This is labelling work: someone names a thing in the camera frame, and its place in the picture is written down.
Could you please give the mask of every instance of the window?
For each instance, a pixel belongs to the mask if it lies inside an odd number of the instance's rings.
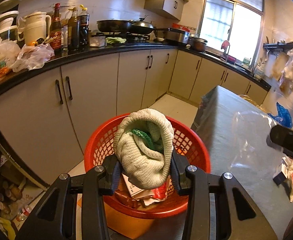
[[[260,38],[264,0],[206,0],[200,36],[208,46],[219,51],[229,40],[227,53],[243,61],[256,56]]]

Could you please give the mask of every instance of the soy sauce bottle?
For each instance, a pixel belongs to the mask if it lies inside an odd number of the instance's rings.
[[[87,45],[89,41],[89,14],[88,8],[80,5],[82,12],[79,15],[80,18],[80,45]]]
[[[78,8],[74,7],[71,10],[72,16],[68,20],[68,50],[75,50],[80,47],[80,19],[78,17]]]

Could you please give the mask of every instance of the rag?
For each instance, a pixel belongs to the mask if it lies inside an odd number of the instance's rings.
[[[154,109],[131,113],[120,123],[113,150],[129,182],[141,189],[160,187],[170,173],[174,130]]]

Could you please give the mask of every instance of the window frame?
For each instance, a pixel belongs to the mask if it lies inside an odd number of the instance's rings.
[[[234,14],[235,14],[235,7],[236,7],[237,4],[243,6],[243,7],[247,8],[247,9],[249,9],[251,11],[254,11],[255,13],[257,13],[259,15],[261,15],[261,26],[260,26],[259,38],[257,40],[257,44],[256,44],[256,49],[255,49],[255,52],[254,52],[254,56],[253,56],[252,62],[250,64],[250,66],[253,66],[256,63],[256,60],[257,60],[257,57],[258,57],[258,51],[259,51],[260,43],[262,41],[263,27],[264,27],[265,0],[263,0],[263,2],[262,2],[263,3],[263,11],[260,11],[260,10],[258,10],[256,8],[254,8],[253,6],[248,5],[247,3],[244,3],[244,2],[242,2],[240,0],[225,0],[225,1],[228,1],[228,2],[232,2],[233,3],[233,14],[232,14],[232,21],[231,21],[231,25],[230,25],[230,31],[229,31],[229,35],[228,35],[228,40],[230,40],[230,36],[231,36],[231,33],[232,33],[232,27],[233,27],[233,22],[234,22]],[[204,12],[205,12],[206,3],[207,3],[207,0],[204,0],[203,1],[202,14],[201,14],[200,22],[199,22],[199,25],[198,25],[198,28],[197,28],[197,33],[200,33],[201,32],[202,23],[203,23],[203,19],[204,19]]]

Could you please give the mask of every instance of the blue plastic bag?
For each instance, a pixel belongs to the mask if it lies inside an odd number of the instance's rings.
[[[276,102],[276,108],[278,110],[278,115],[273,116],[272,114],[268,114],[272,117],[275,121],[277,121],[280,125],[283,125],[287,128],[292,128],[292,118],[288,111],[288,109],[281,106],[278,102]]]

